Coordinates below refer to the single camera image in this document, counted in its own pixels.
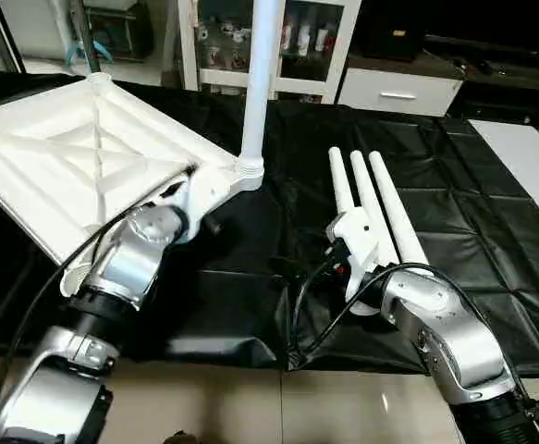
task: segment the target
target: white table surface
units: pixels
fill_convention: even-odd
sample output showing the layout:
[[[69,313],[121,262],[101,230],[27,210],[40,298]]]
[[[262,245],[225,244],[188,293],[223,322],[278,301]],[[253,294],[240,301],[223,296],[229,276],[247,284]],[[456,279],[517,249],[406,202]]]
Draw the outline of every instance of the white table surface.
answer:
[[[523,125],[470,122],[539,207],[539,132]]]

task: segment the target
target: drawer handle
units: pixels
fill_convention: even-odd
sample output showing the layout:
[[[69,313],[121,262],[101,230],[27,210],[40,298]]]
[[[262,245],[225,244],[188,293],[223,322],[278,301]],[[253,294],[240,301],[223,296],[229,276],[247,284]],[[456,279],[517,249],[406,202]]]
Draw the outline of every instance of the drawer handle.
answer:
[[[382,97],[388,99],[399,99],[399,100],[416,100],[417,96],[413,94],[403,94],[401,92],[380,92]]]

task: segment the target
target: table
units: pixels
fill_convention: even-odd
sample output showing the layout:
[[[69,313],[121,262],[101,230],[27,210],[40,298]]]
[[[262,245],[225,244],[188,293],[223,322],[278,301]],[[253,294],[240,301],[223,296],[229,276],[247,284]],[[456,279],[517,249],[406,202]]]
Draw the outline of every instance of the table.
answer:
[[[0,73],[0,102],[75,80]],[[242,100],[120,85],[238,152]],[[214,212],[224,226],[219,236],[202,233],[168,255],[124,354],[138,360],[297,368],[287,350],[289,307],[303,272],[316,265],[327,244],[324,229],[336,210],[326,152],[337,145],[345,157],[354,149],[381,151],[432,265],[479,303],[519,371],[539,376],[539,201],[484,137],[456,119],[271,103],[262,188]],[[53,269],[0,209],[0,353],[19,313]],[[302,313],[301,343],[311,341],[340,309],[340,287],[329,279],[312,289]],[[54,321],[61,303],[53,289],[33,317],[23,352]],[[353,316],[344,318],[305,368],[425,371],[399,333]]]

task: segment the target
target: drawer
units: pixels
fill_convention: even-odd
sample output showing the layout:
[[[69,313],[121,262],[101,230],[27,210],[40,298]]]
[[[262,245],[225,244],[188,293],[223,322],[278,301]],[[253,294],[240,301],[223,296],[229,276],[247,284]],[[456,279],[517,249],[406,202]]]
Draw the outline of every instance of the drawer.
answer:
[[[462,80],[349,68],[338,103],[393,113],[443,116]]]

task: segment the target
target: tiled floor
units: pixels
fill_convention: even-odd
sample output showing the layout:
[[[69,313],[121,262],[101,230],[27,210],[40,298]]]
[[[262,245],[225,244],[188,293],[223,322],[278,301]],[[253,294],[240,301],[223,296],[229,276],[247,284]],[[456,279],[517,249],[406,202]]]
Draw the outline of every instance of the tiled floor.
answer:
[[[447,444],[447,406],[424,376],[244,370],[122,362],[101,444]],[[539,396],[539,379],[526,380]]]

